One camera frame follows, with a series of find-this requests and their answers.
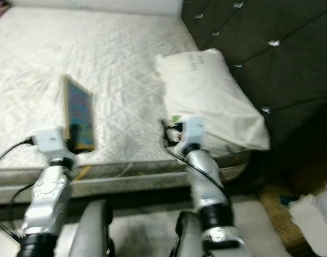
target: white cloth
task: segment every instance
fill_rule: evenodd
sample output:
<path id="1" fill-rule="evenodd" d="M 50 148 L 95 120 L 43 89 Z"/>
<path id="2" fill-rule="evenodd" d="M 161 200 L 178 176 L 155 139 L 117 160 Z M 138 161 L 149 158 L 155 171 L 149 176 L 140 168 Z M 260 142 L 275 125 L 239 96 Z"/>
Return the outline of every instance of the white cloth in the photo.
<path id="1" fill-rule="evenodd" d="M 264 118 L 233 79 L 218 50 L 158 56 L 157 71 L 166 84 L 168 114 L 203 116 L 203 147 L 213 156 L 269 149 Z"/>

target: white mattress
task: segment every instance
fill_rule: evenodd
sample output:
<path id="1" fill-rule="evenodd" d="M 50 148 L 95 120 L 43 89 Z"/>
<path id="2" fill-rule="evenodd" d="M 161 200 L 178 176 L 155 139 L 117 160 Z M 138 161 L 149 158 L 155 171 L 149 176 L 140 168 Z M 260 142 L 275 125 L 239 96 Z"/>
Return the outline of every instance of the white mattress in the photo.
<path id="1" fill-rule="evenodd" d="M 0 19 L 0 153 L 31 130 L 64 125 L 60 76 L 95 94 L 97 150 L 81 165 L 167 160 L 156 55 L 196 50 L 174 17 L 13 7 Z M 2 168 L 44 166 L 21 146 Z"/>

